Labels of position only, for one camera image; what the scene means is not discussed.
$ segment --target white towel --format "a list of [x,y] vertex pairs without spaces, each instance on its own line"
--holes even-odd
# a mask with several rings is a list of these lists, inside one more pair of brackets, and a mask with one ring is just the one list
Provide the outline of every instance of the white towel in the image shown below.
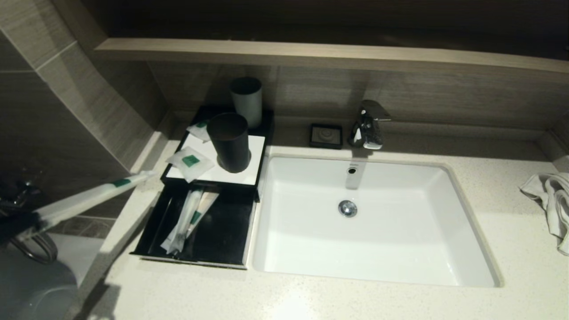
[[549,233],[561,239],[557,250],[569,256],[569,174],[535,174],[519,189],[545,210]]

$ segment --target undermount sink basin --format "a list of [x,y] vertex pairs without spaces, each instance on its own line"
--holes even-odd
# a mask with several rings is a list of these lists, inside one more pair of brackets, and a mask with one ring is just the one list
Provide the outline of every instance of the undermount sink basin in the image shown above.
[[[415,284],[498,284],[442,167],[274,157],[266,179],[256,270]],[[355,215],[340,213],[343,200],[355,204]]]

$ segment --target black tray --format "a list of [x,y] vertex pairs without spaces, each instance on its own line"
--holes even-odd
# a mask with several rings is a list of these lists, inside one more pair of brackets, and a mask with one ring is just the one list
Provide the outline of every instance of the black tray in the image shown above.
[[250,190],[221,190],[177,256],[168,255],[160,247],[178,222],[188,190],[189,185],[164,187],[131,254],[151,260],[245,269],[247,236],[254,208],[254,194]]
[[[232,106],[218,106],[218,105],[201,106],[200,109],[198,110],[196,116],[193,118],[191,125],[196,124],[196,123],[201,122],[201,121],[204,121],[204,120],[211,119],[215,115],[220,114],[220,113],[225,113],[225,112],[235,112],[235,109]],[[203,186],[203,187],[222,187],[222,188],[231,189],[231,190],[239,190],[242,188],[250,188],[250,189],[254,190],[256,193],[255,201],[259,202],[260,201],[260,193],[258,191],[259,180],[261,178],[261,171],[263,168],[263,164],[265,162],[265,157],[264,157],[265,150],[267,148],[267,145],[270,145],[271,141],[273,139],[273,132],[274,132],[274,120],[273,120],[273,118],[274,118],[273,111],[264,109],[263,114],[262,114],[262,118],[261,118],[261,125],[258,128],[249,129],[249,131],[248,131],[250,136],[265,137],[265,143],[263,144],[261,162],[259,163],[259,168],[257,170],[257,179],[255,180],[255,185],[240,184],[240,183],[227,183],[227,182],[219,182],[219,181],[208,181],[208,180],[194,180],[194,181],[192,181],[192,184],[195,184],[197,186]],[[176,152],[178,152],[182,149],[182,146],[184,145],[184,141],[186,140],[188,135],[189,135],[189,132],[186,131],[184,134],[184,137],[180,141],[180,144],[176,148]],[[166,176],[171,167],[172,167],[172,164],[168,164],[164,173],[162,173],[160,180],[164,184],[175,184],[175,185],[178,185],[180,187],[187,185],[188,183],[184,179],[169,178]]]

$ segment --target amenity packet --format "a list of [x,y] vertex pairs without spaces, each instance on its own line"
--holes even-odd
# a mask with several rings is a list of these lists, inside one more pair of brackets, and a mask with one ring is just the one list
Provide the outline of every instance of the amenity packet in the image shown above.
[[200,121],[194,125],[188,127],[188,130],[194,137],[202,140],[203,142],[210,141],[210,137],[207,131],[209,120]]
[[166,161],[178,168],[188,183],[215,166],[209,158],[191,147],[181,149]]

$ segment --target faucet handle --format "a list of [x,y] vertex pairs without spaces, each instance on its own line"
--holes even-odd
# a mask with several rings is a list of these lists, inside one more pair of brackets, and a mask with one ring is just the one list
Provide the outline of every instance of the faucet handle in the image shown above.
[[391,120],[391,115],[387,112],[381,104],[373,100],[363,100],[360,104],[361,114],[367,114],[374,120],[388,121]]

